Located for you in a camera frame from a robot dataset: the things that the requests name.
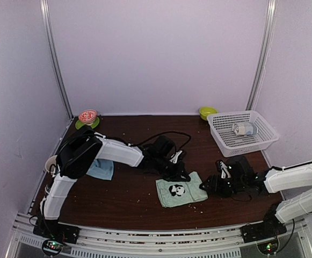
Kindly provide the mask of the mint green panda towel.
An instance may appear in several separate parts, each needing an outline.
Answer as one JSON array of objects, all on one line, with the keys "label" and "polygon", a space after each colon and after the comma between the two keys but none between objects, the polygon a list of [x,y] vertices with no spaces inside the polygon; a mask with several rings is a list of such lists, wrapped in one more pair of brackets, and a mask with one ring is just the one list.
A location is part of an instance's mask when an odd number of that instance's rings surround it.
[{"label": "mint green panda towel", "polygon": [[189,182],[156,181],[158,199],[163,207],[178,207],[208,199],[207,192],[199,188],[202,183],[199,174],[193,171],[189,177]]}]

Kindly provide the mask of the white perforated plastic basket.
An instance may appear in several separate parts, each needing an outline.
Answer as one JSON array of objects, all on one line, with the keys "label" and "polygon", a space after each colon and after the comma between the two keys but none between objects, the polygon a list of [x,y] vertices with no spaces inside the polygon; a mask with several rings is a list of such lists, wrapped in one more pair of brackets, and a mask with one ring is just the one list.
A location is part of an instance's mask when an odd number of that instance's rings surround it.
[{"label": "white perforated plastic basket", "polygon": [[279,140],[275,129],[256,111],[210,114],[207,121],[224,157],[262,151]]}]

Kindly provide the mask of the light blue towel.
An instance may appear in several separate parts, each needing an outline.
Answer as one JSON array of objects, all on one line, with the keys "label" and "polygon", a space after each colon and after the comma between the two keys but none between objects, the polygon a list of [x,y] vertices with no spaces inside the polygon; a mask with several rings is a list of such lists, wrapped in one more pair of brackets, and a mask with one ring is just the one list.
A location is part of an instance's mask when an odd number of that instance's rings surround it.
[{"label": "light blue towel", "polygon": [[96,179],[111,181],[114,163],[110,160],[95,159],[86,174]]}]

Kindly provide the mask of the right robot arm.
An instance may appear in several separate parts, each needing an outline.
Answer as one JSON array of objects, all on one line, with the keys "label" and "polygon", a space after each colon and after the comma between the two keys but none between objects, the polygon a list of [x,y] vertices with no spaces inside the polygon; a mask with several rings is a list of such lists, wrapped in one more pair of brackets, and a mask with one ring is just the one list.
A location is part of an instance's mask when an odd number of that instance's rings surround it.
[{"label": "right robot arm", "polygon": [[217,174],[209,176],[199,188],[224,198],[248,190],[275,194],[283,190],[309,187],[309,190],[300,195],[269,208],[259,225],[259,232],[263,237],[271,237],[280,228],[280,224],[312,213],[312,159],[289,167],[272,166],[257,173],[247,158],[239,155],[227,161],[218,160],[216,169]]}]

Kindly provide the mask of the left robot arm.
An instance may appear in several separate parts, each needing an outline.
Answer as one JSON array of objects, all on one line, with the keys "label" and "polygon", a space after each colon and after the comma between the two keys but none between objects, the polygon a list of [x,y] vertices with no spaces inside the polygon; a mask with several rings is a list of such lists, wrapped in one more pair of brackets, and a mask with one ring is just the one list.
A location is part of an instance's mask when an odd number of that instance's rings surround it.
[{"label": "left robot arm", "polygon": [[108,137],[90,126],[81,127],[57,151],[49,167],[50,185],[40,202],[37,223],[50,239],[61,234],[59,216],[62,205],[76,181],[83,177],[96,159],[110,160],[139,169],[155,170],[168,182],[189,182],[183,150],[167,137],[168,132],[155,134],[138,144],[118,137]]}]

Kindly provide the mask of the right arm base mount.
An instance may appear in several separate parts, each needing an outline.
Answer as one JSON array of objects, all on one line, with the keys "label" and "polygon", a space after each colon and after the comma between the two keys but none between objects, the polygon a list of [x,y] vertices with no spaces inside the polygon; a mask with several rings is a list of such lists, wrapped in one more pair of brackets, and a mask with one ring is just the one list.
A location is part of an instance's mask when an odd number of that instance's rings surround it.
[{"label": "right arm base mount", "polygon": [[263,255],[275,255],[280,249],[279,235],[287,232],[286,226],[274,214],[266,214],[263,221],[241,227],[244,243],[257,242]]}]

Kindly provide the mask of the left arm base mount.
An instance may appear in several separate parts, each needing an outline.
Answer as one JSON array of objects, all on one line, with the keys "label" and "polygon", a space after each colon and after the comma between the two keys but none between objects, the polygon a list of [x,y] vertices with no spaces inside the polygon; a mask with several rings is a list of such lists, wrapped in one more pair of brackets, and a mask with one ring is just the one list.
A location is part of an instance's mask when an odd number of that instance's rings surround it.
[{"label": "left arm base mount", "polygon": [[41,250],[47,257],[59,255],[63,248],[70,244],[76,244],[80,229],[59,223],[59,220],[47,220],[43,215],[43,207],[36,214],[33,234],[45,238],[41,244]]}]

